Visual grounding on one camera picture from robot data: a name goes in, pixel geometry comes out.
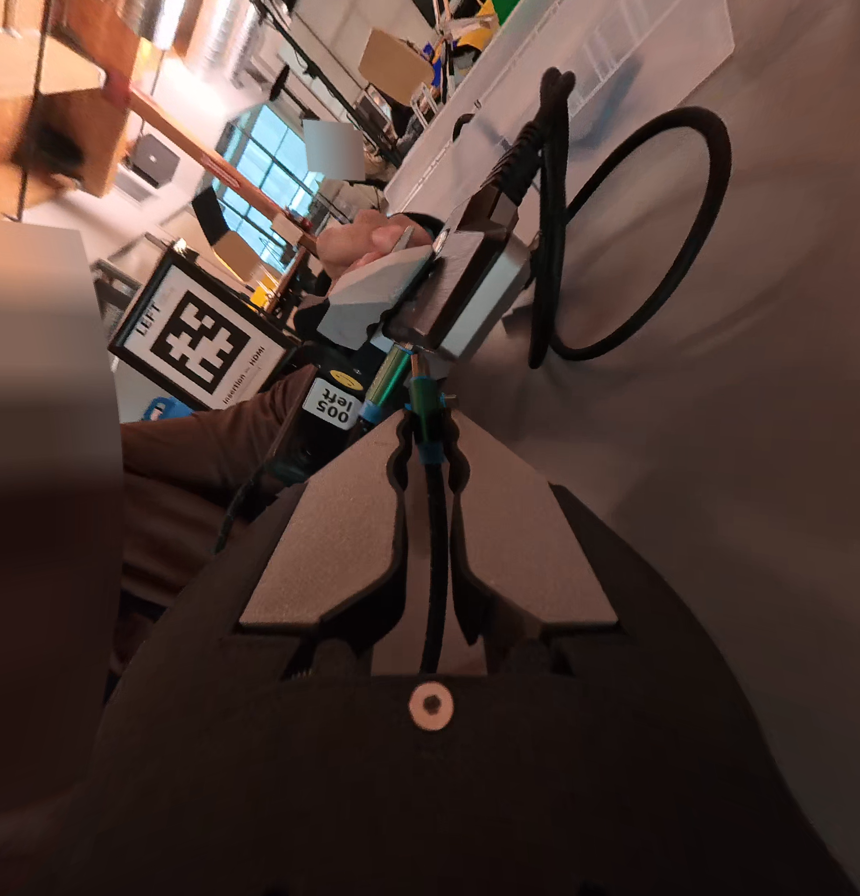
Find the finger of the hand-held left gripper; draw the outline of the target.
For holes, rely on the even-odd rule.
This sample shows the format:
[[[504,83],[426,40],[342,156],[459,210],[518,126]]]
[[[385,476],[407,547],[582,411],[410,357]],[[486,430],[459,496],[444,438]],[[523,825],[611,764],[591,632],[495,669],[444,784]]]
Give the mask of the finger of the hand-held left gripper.
[[[433,259],[429,245],[399,249],[343,275],[317,333],[337,345],[362,345]]]

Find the black silver HDMI switch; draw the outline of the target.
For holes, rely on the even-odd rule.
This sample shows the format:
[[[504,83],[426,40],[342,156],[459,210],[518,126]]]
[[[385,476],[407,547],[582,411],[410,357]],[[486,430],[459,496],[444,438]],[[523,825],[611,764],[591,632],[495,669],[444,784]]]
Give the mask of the black silver HDMI switch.
[[[515,234],[517,206],[485,188],[449,216],[381,331],[457,363],[469,359],[528,281],[530,252]]]

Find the braided HDMI cable green plug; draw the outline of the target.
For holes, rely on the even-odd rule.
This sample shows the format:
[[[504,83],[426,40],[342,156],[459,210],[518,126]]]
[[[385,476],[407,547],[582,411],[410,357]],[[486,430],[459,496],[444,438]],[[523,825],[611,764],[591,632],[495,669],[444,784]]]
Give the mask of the braided HDMI cable green plug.
[[[426,358],[411,355],[411,398],[413,443],[424,468],[429,521],[429,596],[420,670],[424,675],[438,671],[447,613],[449,580],[449,533],[447,496],[443,476],[446,460],[445,404]]]
[[[409,344],[392,344],[366,390],[359,413],[365,427],[376,427],[391,413],[393,399],[411,368],[412,354]]]

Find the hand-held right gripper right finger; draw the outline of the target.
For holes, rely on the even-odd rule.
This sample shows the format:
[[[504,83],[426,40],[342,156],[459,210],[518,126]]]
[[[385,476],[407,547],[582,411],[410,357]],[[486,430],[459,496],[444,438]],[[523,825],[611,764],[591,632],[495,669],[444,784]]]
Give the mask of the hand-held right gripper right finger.
[[[450,420],[451,593],[467,643],[510,648],[615,627],[547,479],[463,412]]]

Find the person's left forearm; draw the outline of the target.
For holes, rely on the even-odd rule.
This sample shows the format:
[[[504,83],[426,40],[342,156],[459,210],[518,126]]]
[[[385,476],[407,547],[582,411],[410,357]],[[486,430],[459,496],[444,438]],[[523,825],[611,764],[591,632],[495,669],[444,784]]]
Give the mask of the person's left forearm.
[[[122,425],[123,605],[159,618],[210,561],[229,505],[315,374],[309,364],[228,409]]]

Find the person's left hand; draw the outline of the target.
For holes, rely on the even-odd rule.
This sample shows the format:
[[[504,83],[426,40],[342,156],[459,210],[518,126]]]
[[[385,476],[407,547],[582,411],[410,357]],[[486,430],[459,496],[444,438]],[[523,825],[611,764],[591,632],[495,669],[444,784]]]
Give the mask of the person's left hand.
[[[405,215],[388,217],[378,210],[360,210],[353,222],[326,227],[316,239],[317,257],[331,282],[393,252],[411,231],[408,247],[431,245],[433,236]]]

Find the framed marker sign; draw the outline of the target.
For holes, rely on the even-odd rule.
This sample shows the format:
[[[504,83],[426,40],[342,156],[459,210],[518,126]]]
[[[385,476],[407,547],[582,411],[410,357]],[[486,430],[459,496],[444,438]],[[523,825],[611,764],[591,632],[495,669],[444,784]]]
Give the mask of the framed marker sign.
[[[187,407],[209,410],[267,388],[298,343],[189,252],[170,245],[109,351]]]

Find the cardboard box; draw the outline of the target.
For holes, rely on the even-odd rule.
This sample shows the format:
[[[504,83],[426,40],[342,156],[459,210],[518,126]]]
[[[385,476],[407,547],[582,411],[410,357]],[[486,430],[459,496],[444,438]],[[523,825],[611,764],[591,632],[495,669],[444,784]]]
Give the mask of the cardboard box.
[[[362,78],[408,106],[413,95],[433,83],[433,66],[420,52],[387,31],[373,28],[358,65]]]

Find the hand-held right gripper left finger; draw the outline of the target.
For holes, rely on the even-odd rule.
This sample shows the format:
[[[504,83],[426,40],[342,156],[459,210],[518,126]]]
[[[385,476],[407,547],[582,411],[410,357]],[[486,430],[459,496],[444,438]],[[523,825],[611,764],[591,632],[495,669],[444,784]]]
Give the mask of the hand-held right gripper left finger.
[[[238,621],[371,648],[401,620],[409,435],[395,412],[310,478]]]

